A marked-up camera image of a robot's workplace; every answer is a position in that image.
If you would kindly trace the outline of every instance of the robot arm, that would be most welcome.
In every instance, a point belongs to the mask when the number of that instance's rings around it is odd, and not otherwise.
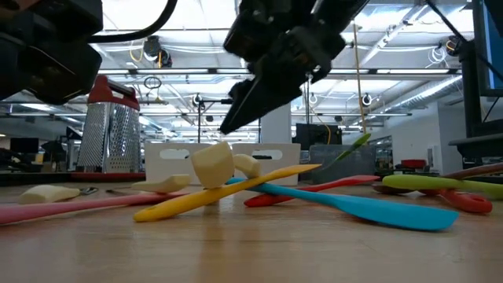
[[[229,92],[232,104],[220,131],[231,133],[302,95],[332,68],[346,43],[340,32],[369,0],[272,2],[244,0],[224,43],[255,75]]]

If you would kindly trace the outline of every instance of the spatula head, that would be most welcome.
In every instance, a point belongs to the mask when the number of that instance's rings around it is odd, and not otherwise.
[[[459,216],[455,211],[365,197],[334,196],[334,202],[351,215],[411,230],[444,230]]]

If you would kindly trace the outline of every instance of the monitor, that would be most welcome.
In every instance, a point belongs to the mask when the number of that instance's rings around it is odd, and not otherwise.
[[[472,2],[475,44],[480,52],[500,73],[503,73],[503,12],[498,9],[501,0]],[[503,82],[482,62],[480,68],[480,95],[503,96]]]
[[[37,138],[10,138],[10,150],[15,153],[38,153],[39,140]]]

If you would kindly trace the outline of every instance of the white column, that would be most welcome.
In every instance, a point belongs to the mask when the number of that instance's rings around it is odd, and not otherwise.
[[[262,117],[262,143],[292,143],[290,104],[281,106]]]

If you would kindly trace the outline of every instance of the wooden surface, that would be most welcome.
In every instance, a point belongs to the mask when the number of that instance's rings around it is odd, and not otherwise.
[[[0,205],[16,201],[24,189],[0,188]],[[447,208],[439,198],[385,197],[369,187],[330,192]],[[132,215],[140,208],[129,207],[0,226],[0,282],[503,280],[503,203],[496,203],[489,216],[461,213],[451,229],[422,233],[378,226],[299,200],[245,208],[243,200],[253,195],[239,193],[162,222],[134,223]]]

